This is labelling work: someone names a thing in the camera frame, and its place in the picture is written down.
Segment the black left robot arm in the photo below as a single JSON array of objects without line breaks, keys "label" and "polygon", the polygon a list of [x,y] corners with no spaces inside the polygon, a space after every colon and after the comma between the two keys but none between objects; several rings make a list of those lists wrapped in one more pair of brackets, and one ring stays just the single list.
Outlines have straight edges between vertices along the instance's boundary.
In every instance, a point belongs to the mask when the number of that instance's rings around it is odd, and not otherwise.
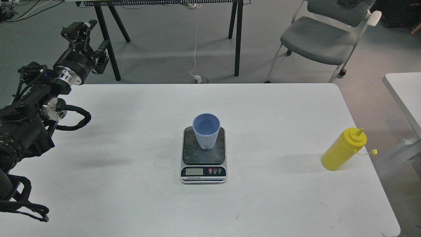
[{"label": "black left robot arm", "polygon": [[60,95],[68,95],[73,85],[83,85],[91,74],[102,74],[109,62],[109,40],[97,50],[90,46],[90,33],[97,24],[73,22],[61,31],[69,42],[68,49],[52,69],[31,62],[22,66],[17,91],[12,103],[0,111],[1,132],[1,212],[19,213],[25,207],[48,222],[49,209],[29,201],[31,182],[27,177],[10,174],[24,158],[41,156],[54,147],[54,131],[75,131],[86,126],[91,114],[78,106],[66,104]]}]

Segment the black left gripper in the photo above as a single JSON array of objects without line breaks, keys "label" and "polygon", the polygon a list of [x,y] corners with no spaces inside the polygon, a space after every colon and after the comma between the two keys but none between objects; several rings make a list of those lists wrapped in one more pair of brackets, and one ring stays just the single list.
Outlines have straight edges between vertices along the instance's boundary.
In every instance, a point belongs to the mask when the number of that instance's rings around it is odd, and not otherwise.
[{"label": "black left gripper", "polygon": [[90,32],[97,23],[97,20],[73,22],[68,27],[63,27],[61,31],[61,36],[69,42],[69,49],[55,62],[54,71],[58,73],[58,79],[70,86],[84,84],[92,70],[94,74],[103,74],[106,69],[109,62],[107,56],[109,40],[101,42],[93,59],[83,55],[90,47]]}]

